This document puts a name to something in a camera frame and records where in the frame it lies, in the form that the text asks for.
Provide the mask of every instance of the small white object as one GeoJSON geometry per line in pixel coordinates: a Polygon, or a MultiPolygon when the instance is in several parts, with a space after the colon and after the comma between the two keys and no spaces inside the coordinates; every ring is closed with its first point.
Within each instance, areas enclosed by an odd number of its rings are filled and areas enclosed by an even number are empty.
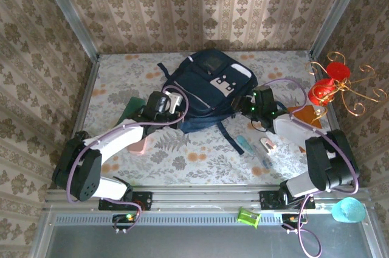
{"type": "Polygon", "coordinates": [[[263,144],[267,153],[274,152],[277,146],[268,138],[261,138],[261,143],[263,144]]]}
{"type": "Polygon", "coordinates": [[[226,97],[234,90],[227,81],[223,81],[219,77],[211,80],[210,84],[221,91],[226,97]]]}
{"type": "Polygon", "coordinates": [[[169,95],[170,98],[170,107],[169,107],[169,113],[174,114],[176,111],[177,106],[181,105],[182,102],[182,96],[176,92],[172,92],[169,95]]]}

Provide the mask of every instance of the pink object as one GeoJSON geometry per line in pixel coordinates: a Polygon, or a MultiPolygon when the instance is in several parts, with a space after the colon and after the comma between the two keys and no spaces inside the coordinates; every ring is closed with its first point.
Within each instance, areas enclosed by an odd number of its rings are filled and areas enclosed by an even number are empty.
{"type": "Polygon", "coordinates": [[[141,141],[138,141],[135,144],[130,144],[127,146],[127,151],[136,155],[144,154],[146,151],[147,139],[148,138],[143,138],[141,141]]]}

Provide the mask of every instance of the cable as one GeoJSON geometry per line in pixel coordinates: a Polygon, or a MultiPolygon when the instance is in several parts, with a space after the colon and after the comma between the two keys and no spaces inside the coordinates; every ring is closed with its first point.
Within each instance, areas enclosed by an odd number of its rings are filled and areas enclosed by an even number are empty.
{"type": "MultiPolygon", "coordinates": [[[[122,126],[118,126],[116,127],[115,129],[103,134],[102,136],[100,136],[98,139],[92,141],[90,144],[88,144],[87,146],[85,146],[85,148],[78,154],[78,156],[75,158],[75,161],[72,165],[72,168],[69,172],[69,177],[67,179],[67,184],[66,184],[66,198],[67,198],[67,201],[70,202],[70,203],[77,203],[78,201],[74,201],[72,200],[72,197],[71,197],[71,185],[72,185],[72,179],[73,179],[73,176],[74,176],[74,172],[75,172],[75,169],[77,168],[77,165],[78,163],[80,162],[82,156],[87,152],[87,150],[89,150],[92,146],[94,146],[95,144],[98,144],[99,142],[103,141],[104,139],[114,135],[115,133],[117,133],[118,131],[121,131],[121,130],[125,130],[125,129],[129,129],[131,127],[135,127],[135,126],[141,126],[141,125],[154,125],[154,126],[159,126],[159,125],[163,125],[163,126],[168,126],[168,125],[172,125],[172,124],[175,124],[179,121],[181,121],[185,115],[188,113],[188,109],[189,109],[189,100],[188,100],[188,97],[187,95],[185,95],[185,93],[177,88],[176,86],[166,86],[163,88],[162,92],[166,91],[166,89],[175,89],[176,91],[178,91],[185,99],[185,103],[186,103],[186,106],[185,106],[185,111],[184,113],[176,120],[174,121],[171,121],[171,122],[133,122],[133,123],[130,123],[130,124],[125,124],[125,125],[122,125],[122,126]]],[[[133,206],[136,206],[138,208],[140,208],[140,206],[136,203],[133,203],[133,202],[127,202],[127,201],[115,201],[113,202],[112,199],[109,199],[109,198],[104,198],[105,200],[109,201],[109,202],[112,202],[112,203],[116,203],[116,204],[127,204],[127,205],[133,205],[133,206]]]]}
{"type": "MultiPolygon", "coordinates": [[[[296,110],[294,110],[293,112],[289,113],[290,117],[291,117],[291,120],[293,122],[295,122],[296,124],[299,124],[299,126],[303,127],[303,128],[306,128],[308,130],[312,130],[314,133],[317,133],[318,135],[320,135],[321,137],[323,137],[323,139],[325,139],[335,150],[336,152],[343,158],[344,162],[346,163],[349,171],[351,172],[351,175],[353,176],[353,182],[354,182],[354,190],[352,191],[348,191],[348,190],[343,190],[343,189],[337,189],[337,188],[333,188],[334,191],[338,191],[338,192],[341,192],[341,193],[345,193],[345,194],[355,194],[358,189],[359,189],[359,182],[358,182],[358,176],[355,172],[355,169],[353,167],[353,165],[351,164],[351,161],[347,158],[346,154],[340,149],[340,147],[338,147],[337,144],[335,144],[335,142],[333,142],[329,137],[327,137],[327,135],[325,135],[324,133],[322,133],[320,130],[318,130],[316,127],[313,127],[312,125],[309,125],[301,120],[298,120],[295,116],[294,116],[294,113],[296,112],[299,112],[301,111],[302,109],[305,108],[305,106],[307,105],[307,102],[308,102],[308,95],[306,94],[304,88],[301,86],[301,84],[295,80],[292,80],[290,78],[278,78],[276,80],[271,80],[267,83],[265,83],[265,85],[268,85],[270,83],[273,83],[273,82],[277,82],[277,81],[280,81],[280,80],[287,80],[287,81],[290,81],[290,82],[293,82],[295,83],[302,91],[303,91],[303,94],[304,94],[304,104],[297,108],[296,110]]],[[[310,199],[311,196],[313,196],[313,194],[317,194],[317,193],[321,193],[320,191],[317,191],[317,192],[314,192],[312,194],[308,194],[305,199],[304,199],[304,202],[303,204],[301,205],[301,208],[300,208],[300,212],[298,213],[298,224],[297,224],[297,236],[298,236],[298,241],[300,243],[300,246],[304,252],[304,254],[309,257],[309,258],[318,258],[322,255],[322,244],[320,243],[320,240],[318,239],[318,237],[312,232],[312,231],[309,231],[307,229],[302,229],[302,225],[301,225],[301,216],[303,215],[303,211],[304,211],[304,207],[306,205],[306,203],[308,202],[308,200],[310,199]],[[318,247],[319,247],[319,251],[318,253],[315,255],[315,256],[312,256],[310,255],[307,250],[305,249],[305,246],[303,244],[303,240],[301,238],[301,232],[308,232],[310,234],[312,234],[314,236],[314,238],[316,239],[317,243],[318,243],[318,247]]]]}
{"type": "MultiPolygon", "coordinates": [[[[301,218],[302,218],[302,215],[303,215],[303,211],[304,211],[304,208],[306,206],[306,203],[308,202],[308,200],[313,196],[313,194],[308,194],[307,196],[305,196],[305,199],[304,201],[302,202],[301,204],[301,208],[300,208],[300,212],[298,213],[298,218],[297,218],[297,237],[298,237],[298,241],[300,242],[300,246],[304,252],[304,254],[309,257],[309,258],[319,258],[321,255],[322,255],[322,252],[323,252],[323,248],[322,248],[322,244],[320,243],[320,240],[319,238],[317,237],[317,235],[315,235],[314,232],[308,230],[308,229],[303,229],[302,228],[302,223],[301,223],[301,218]],[[310,255],[308,253],[308,251],[305,249],[305,246],[303,244],[303,240],[302,240],[302,237],[301,237],[301,233],[302,232],[308,232],[310,233],[317,241],[317,244],[318,244],[318,252],[316,255],[310,255]]],[[[286,226],[287,228],[291,229],[291,230],[295,230],[292,226],[290,226],[289,224],[287,223],[284,223],[283,224],[284,226],[286,226]]]]}
{"type": "MultiPolygon", "coordinates": [[[[117,200],[113,200],[113,199],[110,199],[110,198],[104,198],[104,200],[108,201],[108,202],[111,202],[111,203],[115,203],[115,204],[125,204],[125,205],[133,205],[137,208],[137,214],[136,214],[136,219],[134,221],[134,223],[132,223],[131,226],[128,226],[128,228],[126,229],[126,232],[129,232],[130,230],[132,230],[132,228],[138,223],[138,221],[140,220],[140,216],[142,214],[142,208],[140,207],[140,205],[138,205],[137,203],[133,203],[133,202],[127,202],[127,201],[117,201],[117,200]]],[[[114,229],[117,230],[117,223],[119,222],[119,220],[122,219],[122,217],[117,217],[115,219],[115,222],[114,222],[114,229]]]]}
{"type": "Polygon", "coordinates": [[[259,129],[257,129],[257,127],[255,127],[254,124],[253,124],[253,120],[251,120],[251,126],[253,126],[253,128],[254,128],[255,130],[259,131],[259,132],[267,132],[267,129],[265,129],[265,130],[259,130],[259,129]]]}
{"type": "Polygon", "coordinates": [[[279,108],[281,108],[281,110],[287,110],[286,106],[282,104],[280,101],[275,101],[275,103],[279,108]]]}

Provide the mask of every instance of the backpack pocket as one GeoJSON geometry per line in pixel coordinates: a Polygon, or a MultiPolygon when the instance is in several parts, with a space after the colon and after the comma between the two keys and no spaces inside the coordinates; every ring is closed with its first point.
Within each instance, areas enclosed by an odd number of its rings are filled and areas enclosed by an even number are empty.
{"type": "Polygon", "coordinates": [[[178,76],[174,84],[183,89],[188,96],[191,114],[196,114],[196,110],[198,110],[198,116],[211,113],[225,101],[225,96],[219,89],[194,72],[186,72],[178,76]]]}

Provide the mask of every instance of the backpack strap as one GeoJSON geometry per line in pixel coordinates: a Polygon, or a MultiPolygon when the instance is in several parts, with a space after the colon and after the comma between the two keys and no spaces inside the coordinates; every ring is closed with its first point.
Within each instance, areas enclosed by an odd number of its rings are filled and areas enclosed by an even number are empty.
{"type": "Polygon", "coordinates": [[[170,74],[168,72],[168,69],[164,66],[164,64],[162,62],[160,62],[157,65],[158,65],[159,68],[161,68],[161,70],[165,74],[166,78],[169,79],[170,78],[170,74]]]}
{"type": "Polygon", "coordinates": [[[233,138],[231,137],[231,135],[229,135],[229,133],[227,132],[227,130],[225,129],[225,127],[223,126],[223,124],[221,122],[218,122],[218,128],[219,128],[221,134],[223,134],[225,139],[230,143],[230,145],[232,145],[232,147],[240,155],[243,155],[244,154],[244,150],[233,140],[233,138]]]}

